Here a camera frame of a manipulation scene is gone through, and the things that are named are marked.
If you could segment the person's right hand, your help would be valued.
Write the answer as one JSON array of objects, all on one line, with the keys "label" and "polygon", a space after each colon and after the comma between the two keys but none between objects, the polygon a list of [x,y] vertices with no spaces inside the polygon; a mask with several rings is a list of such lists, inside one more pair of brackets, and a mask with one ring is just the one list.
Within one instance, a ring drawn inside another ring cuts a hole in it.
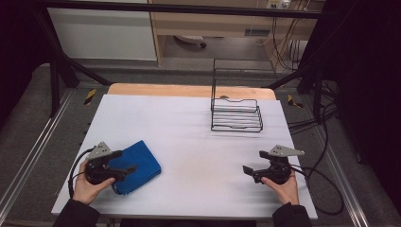
[{"label": "person's right hand", "polygon": [[267,177],[262,177],[261,182],[272,189],[279,201],[285,204],[299,205],[298,185],[294,171],[291,171],[288,180],[283,184],[277,184]]}]

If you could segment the office chair base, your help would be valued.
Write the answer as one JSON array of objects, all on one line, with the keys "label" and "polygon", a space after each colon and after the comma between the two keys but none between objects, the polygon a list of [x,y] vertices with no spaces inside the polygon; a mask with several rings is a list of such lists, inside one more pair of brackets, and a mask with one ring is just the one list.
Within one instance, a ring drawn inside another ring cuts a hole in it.
[{"label": "office chair base", "polygon": [[176,39],[186,42],[189,44],[198,44],[201,48],[205,48],[207,44],[205,43],[204,39],[202,36],[181,36],[177,35]]}]

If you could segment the white table cover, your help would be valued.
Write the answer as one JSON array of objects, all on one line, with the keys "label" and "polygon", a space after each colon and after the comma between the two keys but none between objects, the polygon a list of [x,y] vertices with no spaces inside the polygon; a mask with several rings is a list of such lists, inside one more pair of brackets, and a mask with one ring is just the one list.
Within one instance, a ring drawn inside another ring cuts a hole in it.
[{"label": "white table cover", "polygon": [[81,147],[143,141],[162,171],[126,196],[103,190],[93,207],[117,218],[269,218],[279,200],[242,168],[263,169],[269,162],[260,151],[293,143],[281,103],[258,105],[262,131],[212,131],[209,98],[105,95]]}]

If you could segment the white power strip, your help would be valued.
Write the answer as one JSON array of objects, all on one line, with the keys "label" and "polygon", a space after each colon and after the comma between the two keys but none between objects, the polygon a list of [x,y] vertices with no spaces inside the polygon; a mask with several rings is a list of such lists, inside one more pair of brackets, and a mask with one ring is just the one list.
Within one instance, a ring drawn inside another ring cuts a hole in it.
[{"label": "white power strip", "polygon": [[291,0],[267,0],[267,9],[287,9]]}]

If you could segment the blue cloth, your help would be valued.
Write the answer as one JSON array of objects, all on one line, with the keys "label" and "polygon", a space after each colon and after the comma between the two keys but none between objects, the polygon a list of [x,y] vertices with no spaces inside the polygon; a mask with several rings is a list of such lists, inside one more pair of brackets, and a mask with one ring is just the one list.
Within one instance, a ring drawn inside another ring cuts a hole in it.
[{"label": "blue cloth", "polygon": [[125,148],[120,157],[109,162],[109,166],[118,169],[136,167],[123,181],[113,183],[113,191],[117,195],[130,194],[162,172],[160,164],[143,140]]}]

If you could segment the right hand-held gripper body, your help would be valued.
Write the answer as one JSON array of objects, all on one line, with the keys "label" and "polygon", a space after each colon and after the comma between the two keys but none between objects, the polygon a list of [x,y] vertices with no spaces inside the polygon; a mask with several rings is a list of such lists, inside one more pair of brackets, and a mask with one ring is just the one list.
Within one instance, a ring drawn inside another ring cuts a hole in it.
[{"label": "right hand-held gripper body", "polygon": [[277,184],[283,184],[288,180],[291,173],[291,167],[288,158],[290,156],[301,156],[305,152],[295,148],[276,145],[270,151],[270,155],[274,156],[270,161],[267,178]]}]

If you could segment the black frame crossbar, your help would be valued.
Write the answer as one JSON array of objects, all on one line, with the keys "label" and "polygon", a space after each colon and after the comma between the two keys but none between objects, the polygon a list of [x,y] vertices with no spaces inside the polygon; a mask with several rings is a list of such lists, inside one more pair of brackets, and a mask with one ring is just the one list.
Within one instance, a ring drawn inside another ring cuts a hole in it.
[{"label": "black frame crossbar", "polygon": [[232,8],[232,7],[119,3],[119,2],[76,1],[76,0],[35,0],[35,1],[38,6],[45,8],[53,8],[53,9],[93,9],[93,10],[140,11],[140,12],[163,12],[163,13],[192,13],[192,14],[237,15],[237,16],[279,17],[279,18],[300,18],[300,19],[320,19],[331,16],[331,13],[327,12],[282,10],[282,9],[248,9],[248,8],[242,9],[242,8]]}]

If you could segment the wooden table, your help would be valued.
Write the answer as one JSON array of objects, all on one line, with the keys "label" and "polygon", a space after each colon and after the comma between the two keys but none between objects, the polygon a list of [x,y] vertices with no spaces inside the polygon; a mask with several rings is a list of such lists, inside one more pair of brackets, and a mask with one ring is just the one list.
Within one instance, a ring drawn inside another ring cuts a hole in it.
[{"label": "wooden table", "polygon": [[[212,95],[212,87],[202,85],[115,83],[110,86],[107,94],[124,96],[210,97]],[[219,86],[216,89],[216,97],[221,96],[227,96],[229,98],[236,99],[276,99],[276,95],[271,89],[241,86]]]}]

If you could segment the person's left hand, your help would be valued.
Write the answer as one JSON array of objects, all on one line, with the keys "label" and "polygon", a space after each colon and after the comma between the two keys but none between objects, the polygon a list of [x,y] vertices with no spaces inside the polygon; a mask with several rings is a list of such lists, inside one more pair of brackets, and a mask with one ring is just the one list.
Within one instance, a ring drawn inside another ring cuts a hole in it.
[{"label": "person's left hand", "polygon": [[80,175],[77,176],[76,179],[73,200],[90,205],[102,190],[111,186],[115,182],[115,178],[109,178],[100,184],[91,184],[86,180],[85,177],[84,170],[86,166],[87,161],[83,161],[79,166]]}]

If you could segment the yellow black tape marker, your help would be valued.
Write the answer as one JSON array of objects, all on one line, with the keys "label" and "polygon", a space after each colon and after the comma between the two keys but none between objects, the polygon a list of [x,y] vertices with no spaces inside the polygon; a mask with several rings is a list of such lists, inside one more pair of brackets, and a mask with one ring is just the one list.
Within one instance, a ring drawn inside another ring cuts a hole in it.
[{"label": "yellow black tape marker", "polygon": [[87,95],[87,97],[84,100],[84,105],[90,105],[90,103],[91,103],[93,97],[95,96],[95,94],[96,94],[96,89],[90,90],[88,95]]},{"label": "yellow black tape marker", "polygon": [[304,105],[302,103],[295,102],[292,95],[288,95],[288,105],[295,106],[297,108],[303,108]]}]

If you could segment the black wire rack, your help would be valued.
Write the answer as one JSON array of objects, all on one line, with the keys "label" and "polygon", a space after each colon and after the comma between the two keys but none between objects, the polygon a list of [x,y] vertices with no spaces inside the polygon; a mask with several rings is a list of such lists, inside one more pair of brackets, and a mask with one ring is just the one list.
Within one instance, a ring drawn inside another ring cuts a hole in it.
[{"label": "black wire rack", "polygon": [[274,100],[264,88],[276,76],[271,61],[214,59],[211,88],[211,130],[261,132],[261,100]]}]

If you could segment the aluminium floor rail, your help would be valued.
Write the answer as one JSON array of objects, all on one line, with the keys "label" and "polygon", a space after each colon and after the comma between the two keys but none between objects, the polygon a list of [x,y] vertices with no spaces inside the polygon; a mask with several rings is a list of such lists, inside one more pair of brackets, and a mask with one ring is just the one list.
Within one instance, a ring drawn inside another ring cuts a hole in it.
[{"label": "aluminium floor rail", "polygon": [[369,227],[369,221],[357,200],[357,196],[345,175],[345,171],[340,166],[340,162],[335,156],[334,150],[328,143],[328,133],[324,131],[323,126],[318,126],[316,128],[316,134],[323,146],[323,157],[326,160],[335,183],[343,196],[343,201],[350,219],[353,221],[355,227]]},{"label": "aluminium floor rail", "polygon": [[39,137],[35,141],[35,144],[29,151],[27,157],[19,168],[16,176],[13,178],[5,194],[0,199],[0,223],[5,221],[11,207],[21,193],[32,169],[42,155],[47,142],[51,138],[53,131],[57,128],[61,117],[67,109],[75,92],[75,89],[68,89],[63,94],[60,101],[60,108],[56,111],[54,116],[47,120],[44,129],[41,131]]}]

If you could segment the black frame strut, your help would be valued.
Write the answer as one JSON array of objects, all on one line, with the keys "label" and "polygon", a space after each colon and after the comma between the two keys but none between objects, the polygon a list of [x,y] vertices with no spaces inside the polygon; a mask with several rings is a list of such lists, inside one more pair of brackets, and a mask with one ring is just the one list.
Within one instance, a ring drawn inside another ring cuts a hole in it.
[{"label": "black frame strut", "polygon": [[85,76],[99,82],[102,85],[112,85],[113,83],[88,68],[71,59],[62,50],[61,43],[57,37],[56,30],[52,25],[48,11],[44,7],[33,7],[31,13],[36,23],[45,36],[45,43],[48,46],[50,59],[50,83],[51,83],[51,114],[53,117],[61,108],[60,79],[63,80],[67,88],[77,88],[79,85],[75,71],[80,71]]},{"label": "black frame strut", "polygon": [[296,79],[301,78],[297,87],[300,95],[306,94],[309,90],[314,89],[312,115],[318,123],[323,122],[321,117],[321,100],[323,87],[323,66],[315,63],[307,63],[298,68],[295,72],[283,77],[267,86],[268,89],[275,90],[280,86]]}]

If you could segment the white cabinet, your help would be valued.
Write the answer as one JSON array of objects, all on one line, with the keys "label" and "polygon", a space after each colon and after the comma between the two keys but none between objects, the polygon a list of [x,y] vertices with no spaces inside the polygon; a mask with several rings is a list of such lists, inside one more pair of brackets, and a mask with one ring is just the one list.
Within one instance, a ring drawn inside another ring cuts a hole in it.
[{"label": "white cabinet", "polygon": [[75,59],[155,61],[144,12],[49,9],[63,51]]}]

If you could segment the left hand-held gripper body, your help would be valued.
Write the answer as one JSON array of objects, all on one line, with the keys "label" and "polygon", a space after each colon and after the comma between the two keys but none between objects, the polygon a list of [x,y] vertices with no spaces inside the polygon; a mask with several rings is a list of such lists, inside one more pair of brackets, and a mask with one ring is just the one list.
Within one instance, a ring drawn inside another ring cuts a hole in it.
[{"label": "left hand-held gripper body", "polygon": [[112,158],[113,152],[105,142],[96,145],[86,157],[88,161],[85,167],[87,181],[91,184],[100,184],[113,178],[114,174],[109,167]]}]

